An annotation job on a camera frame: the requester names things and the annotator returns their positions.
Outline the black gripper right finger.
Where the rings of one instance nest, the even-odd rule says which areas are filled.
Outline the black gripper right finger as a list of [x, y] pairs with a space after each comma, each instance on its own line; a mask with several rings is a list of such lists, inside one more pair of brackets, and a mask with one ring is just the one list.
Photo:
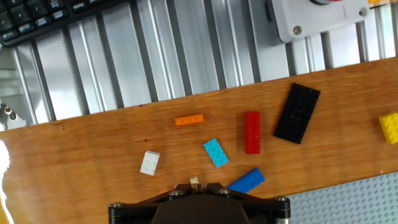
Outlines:
[[213, 196], [205, 203], [205, 214], [215, 212], [222, 223], [273, 223], [291, 222], [290, 199], [286, 196], [260, 198], [229, 189], [220, 183], [200, 184], [200, 193]]

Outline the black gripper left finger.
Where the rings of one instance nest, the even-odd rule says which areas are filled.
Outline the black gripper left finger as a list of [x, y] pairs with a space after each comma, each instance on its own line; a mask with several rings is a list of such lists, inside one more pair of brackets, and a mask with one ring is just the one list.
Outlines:
[[172, 190], [148, 198], [138, 203], [113, 202], [108, 206], [109, 224], [134, 223], [138, 217], [154, 216], [165, 202], [189, 196], [194, 193], [190, 184], [177, 184]]

